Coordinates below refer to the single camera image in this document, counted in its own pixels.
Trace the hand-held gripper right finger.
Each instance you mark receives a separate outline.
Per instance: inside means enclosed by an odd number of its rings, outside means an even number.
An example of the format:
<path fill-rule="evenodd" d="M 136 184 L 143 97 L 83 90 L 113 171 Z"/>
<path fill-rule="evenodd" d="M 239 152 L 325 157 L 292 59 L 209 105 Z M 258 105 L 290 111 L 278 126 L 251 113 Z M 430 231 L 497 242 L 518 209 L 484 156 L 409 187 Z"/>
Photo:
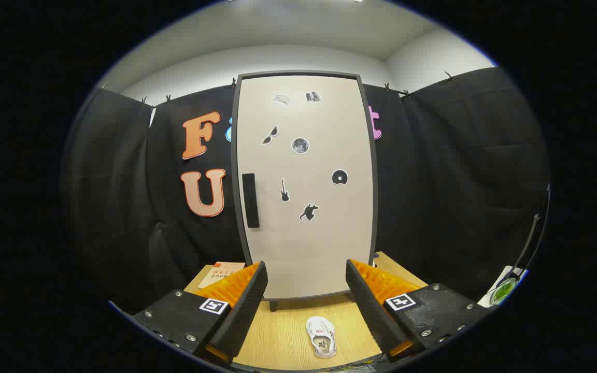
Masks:
<path fill-rule="evenodd" d="M 491 312 L 441 283 L 418 286 L 356 260 L 345 279 L 380 350 L 392 363 L 437 349 Z"/>

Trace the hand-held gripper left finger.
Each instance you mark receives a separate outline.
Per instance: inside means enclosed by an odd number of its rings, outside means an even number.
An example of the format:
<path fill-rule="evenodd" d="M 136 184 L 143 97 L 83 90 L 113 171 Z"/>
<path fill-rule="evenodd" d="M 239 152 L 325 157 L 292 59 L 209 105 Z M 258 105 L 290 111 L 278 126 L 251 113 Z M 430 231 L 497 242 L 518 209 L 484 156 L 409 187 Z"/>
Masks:
<path fill-rule="evenodd" d="M 213 364 L 237 357 L 268 284 L 263 261 L 195 293 L 173 290 L 131 317 L 140 330 Z"/>

